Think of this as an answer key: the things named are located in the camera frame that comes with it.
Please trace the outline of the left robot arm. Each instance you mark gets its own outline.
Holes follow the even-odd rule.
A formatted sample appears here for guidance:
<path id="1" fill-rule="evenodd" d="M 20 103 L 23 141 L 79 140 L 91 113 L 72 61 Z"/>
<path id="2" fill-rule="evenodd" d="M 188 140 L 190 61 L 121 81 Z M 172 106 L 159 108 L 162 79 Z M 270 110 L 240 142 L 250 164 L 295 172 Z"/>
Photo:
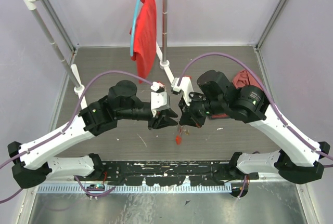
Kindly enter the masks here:
<path id="1" fill-rule="evenodd" d="M 98 154 L 82 157 L 58 157 L 64 150 L 115 129 L 119 120 L 146 121 L 148 129 L 176 126 L 178 115 L 170 107 L 170 96 L 161 84 L 154 82 L 150 101 L 143 102 L 137 86 L 122 80 L 109 88 L 108 95 L 90 103 L 72 122 L 28 143 L 8 145 L 13 159 L 12 175 L 22 189 L 38 186 L 46 179 L 78 176 L 88 180 L 103 177 L 105 167 Z"/>

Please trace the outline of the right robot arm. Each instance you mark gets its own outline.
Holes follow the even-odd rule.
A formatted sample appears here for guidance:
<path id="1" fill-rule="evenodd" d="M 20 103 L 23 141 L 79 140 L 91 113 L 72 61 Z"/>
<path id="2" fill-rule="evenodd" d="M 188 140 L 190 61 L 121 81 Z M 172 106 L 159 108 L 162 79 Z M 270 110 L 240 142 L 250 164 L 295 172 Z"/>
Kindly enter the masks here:
<path id="1" fill-rule="evenodd" d="M 182 112 L 180 125 L 200 128 L 207 117 L 226 114 L 256 128 L 280 148 L 270 153 L 235 152 L 228 164 L 232 178 L 272 173 L 299 185 L 322 178 L 324 166 L 319 160 L 329 152 L 330 145 L 311 140 L 292 123 L 283 120 L 261 88 L 253 85 L 236 88 L 224 73 L 215 70 L 202 74 L 197 85 L 200 93 L 194 92 L 188 77 L 173 81 L 173 92 L 183 93 L 178 104 Z"/>

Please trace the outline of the keyring with red tag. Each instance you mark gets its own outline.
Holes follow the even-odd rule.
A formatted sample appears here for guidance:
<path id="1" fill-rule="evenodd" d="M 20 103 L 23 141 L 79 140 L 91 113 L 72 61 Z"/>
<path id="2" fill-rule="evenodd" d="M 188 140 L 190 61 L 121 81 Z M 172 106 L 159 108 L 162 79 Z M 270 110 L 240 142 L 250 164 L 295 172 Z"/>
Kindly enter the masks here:
<path id="1" fill-rule="evenodd" d="M 184 135 L 189 135 L 189 130 L 186 126 L 178 125 L 177 127 L 177 134 L 175 137 L 175 142 L 177 145 L 180 145 L 183 140 Z"/>

